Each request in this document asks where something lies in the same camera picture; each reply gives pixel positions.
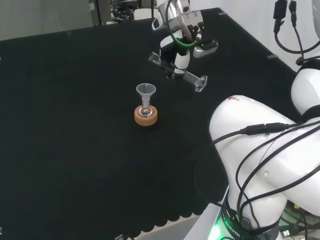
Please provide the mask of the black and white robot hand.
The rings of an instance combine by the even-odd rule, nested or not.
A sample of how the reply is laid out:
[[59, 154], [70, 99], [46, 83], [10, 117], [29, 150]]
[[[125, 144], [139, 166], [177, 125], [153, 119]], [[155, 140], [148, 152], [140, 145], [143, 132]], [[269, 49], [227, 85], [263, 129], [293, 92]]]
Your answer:
[[160, 42], [159, 54], [150, 54], [150, 62], [161, 67], [171, 79], [200, 82], [207, 78], [187, 71], [192, 57], [200, 59], [211, 55], [219, 46], [207, 32], [200, 11], [190, 11], [186, 6], [178, 10], [163, 4], [151, 28], [153, 31], [166, 29], [168, 36]]

